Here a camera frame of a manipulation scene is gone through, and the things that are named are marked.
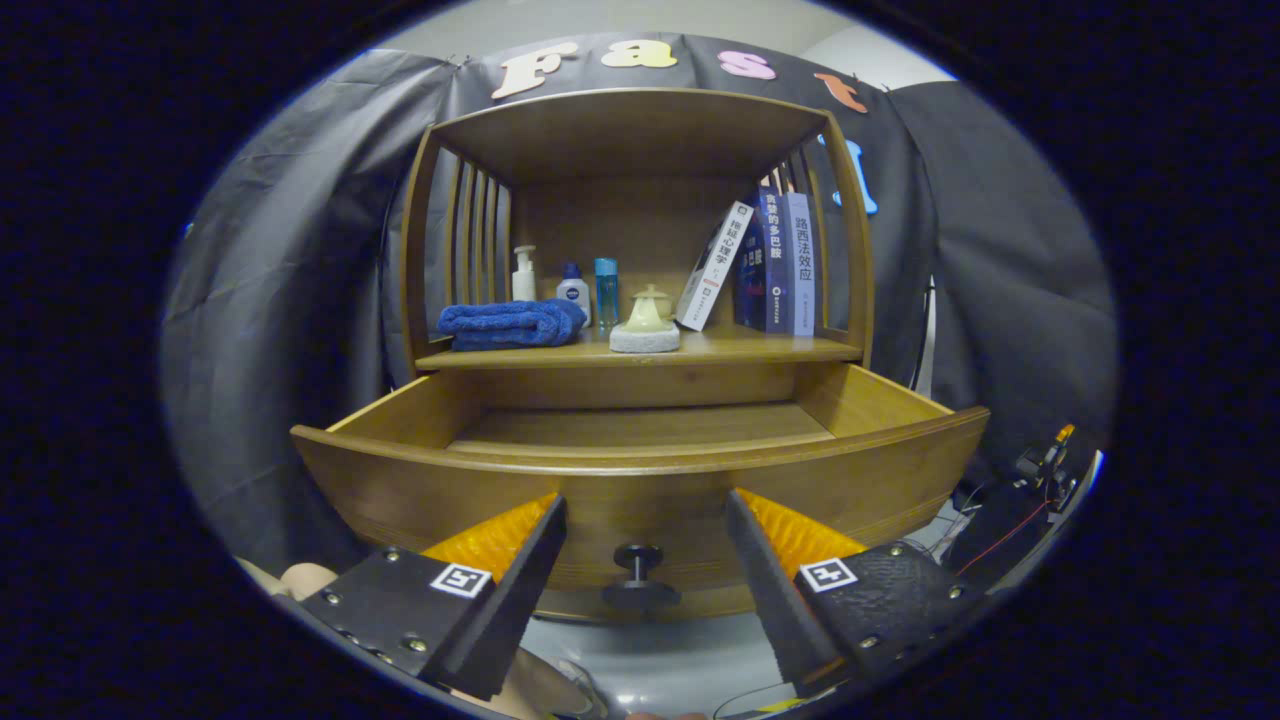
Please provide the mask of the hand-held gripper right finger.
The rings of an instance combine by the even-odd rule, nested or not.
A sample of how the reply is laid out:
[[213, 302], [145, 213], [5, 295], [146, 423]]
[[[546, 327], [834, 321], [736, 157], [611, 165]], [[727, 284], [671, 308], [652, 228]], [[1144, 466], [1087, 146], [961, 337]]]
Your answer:
[[868, 547], [746, 489], [724, 523], [783, 680], [867, 694], [960, 634], [986, 592], [893, 542]]

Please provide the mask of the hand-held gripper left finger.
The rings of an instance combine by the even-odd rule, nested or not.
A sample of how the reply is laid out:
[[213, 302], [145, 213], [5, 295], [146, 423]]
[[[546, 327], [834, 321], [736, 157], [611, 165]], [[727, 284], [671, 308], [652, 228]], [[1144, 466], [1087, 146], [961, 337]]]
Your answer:
[[421, 682], [499, 694], [567, 536], [557, 493], [415, 553], [387, 546], [301, 607]]

